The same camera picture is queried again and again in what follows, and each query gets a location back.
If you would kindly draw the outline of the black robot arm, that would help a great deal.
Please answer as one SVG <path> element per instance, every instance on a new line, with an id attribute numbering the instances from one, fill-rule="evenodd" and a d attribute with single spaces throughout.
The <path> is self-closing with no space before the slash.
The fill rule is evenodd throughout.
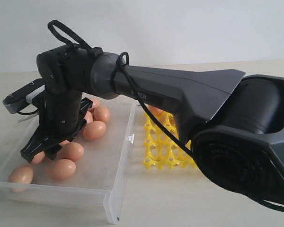
<path id="1" fill-rule="evenodd" d="M 177 136 L 162 131 L 214 184 L 284 212 L 284 78 L 234 69 L 183 71 L 129 65 L 129 56 L 74 44 L 37 56 L 44 84 L 35 103 L 39 127 L 21 150 L 26 161 L 73 138 L 91 102 L 118 95 L 175 117 Z"/>

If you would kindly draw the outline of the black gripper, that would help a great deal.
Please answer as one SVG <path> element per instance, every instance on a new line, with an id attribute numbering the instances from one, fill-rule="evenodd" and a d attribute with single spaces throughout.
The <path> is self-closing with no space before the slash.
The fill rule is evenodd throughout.
<path id="1" fill-rule="evenodd" d="M 84 118 L 93 102 L 82 98 L 82 93 L 78 91 L 61 94 L 44 91 L 37 104 L 39 126 L 20 151 L 22 158 L 29 163 L 42 151 L 54 160 L 62 148 L 60 143 L 72 141 L 87 124 Z"/>

